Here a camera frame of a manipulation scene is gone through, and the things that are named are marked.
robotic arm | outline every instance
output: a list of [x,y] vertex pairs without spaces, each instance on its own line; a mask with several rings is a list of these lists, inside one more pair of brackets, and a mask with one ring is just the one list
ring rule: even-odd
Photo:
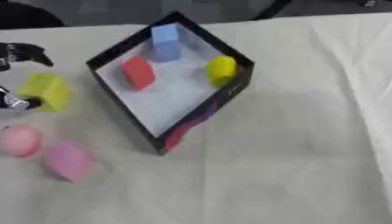
[[[52,67],[52,61],[45,55],[45,49],[23,43],[0,43],[0,72],[11,69],[11,63],[22,61],[34,61]],[[19,99],[10,94],[5,87],[0,86],[0,109],[26,110],[41,106],[39,98]]]

pink ball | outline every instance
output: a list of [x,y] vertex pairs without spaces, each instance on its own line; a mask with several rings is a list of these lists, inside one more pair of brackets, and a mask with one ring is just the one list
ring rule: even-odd
[[91,157],[69,142],[57,143],[44,156],[49,168],[72,182],[81,179],[91,165]]
[[24,158],[34,154],[41,144],[42,133],[27,124],[16,124],[0,133],[1,151]]

red cube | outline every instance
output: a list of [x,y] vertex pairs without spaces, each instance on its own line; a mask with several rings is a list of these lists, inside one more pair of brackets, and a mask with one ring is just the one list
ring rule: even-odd
[[135,56],[122,63],[125,79],[136,91],[149,86],[155,79],[150,63],[141,56]]

yellow cube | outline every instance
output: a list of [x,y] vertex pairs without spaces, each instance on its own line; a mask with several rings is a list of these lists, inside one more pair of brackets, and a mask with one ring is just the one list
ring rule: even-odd
[[38,97],[42,101],[39,109],[61,111],[68,103],[70,91],[61,77],[51,73],[35,73],[17,91],[26,97]]
[[228,56],[215,57],[206,66],[208,81],[216,88],[226,85],[235,75],[235,71],[236,62]]

toy block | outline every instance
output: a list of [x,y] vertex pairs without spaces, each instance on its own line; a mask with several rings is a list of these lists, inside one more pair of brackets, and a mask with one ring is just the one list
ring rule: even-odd
[[39,109],[61,111],[68,103],[70,91],[67,84],[55,74],[35,73],[17,91],[26,97],[38,97],[42,101]]
[[179,30],[175,24],[152,27],[151,36],[157,61],[179,60],[181,57]]
[[52,147],[45,155],[48,168],[72,182],[80,180],[91,166],[91,157],[73,143],[61,142]]
[[226,85],[235,75],[236,62],[232,57],[218,56],[208,62],[206,72],[208,81],[215,88]]
[[151,65],[141,56],[125,61],[122,70],[125,79],[136,91],[146,88],[155,80]]

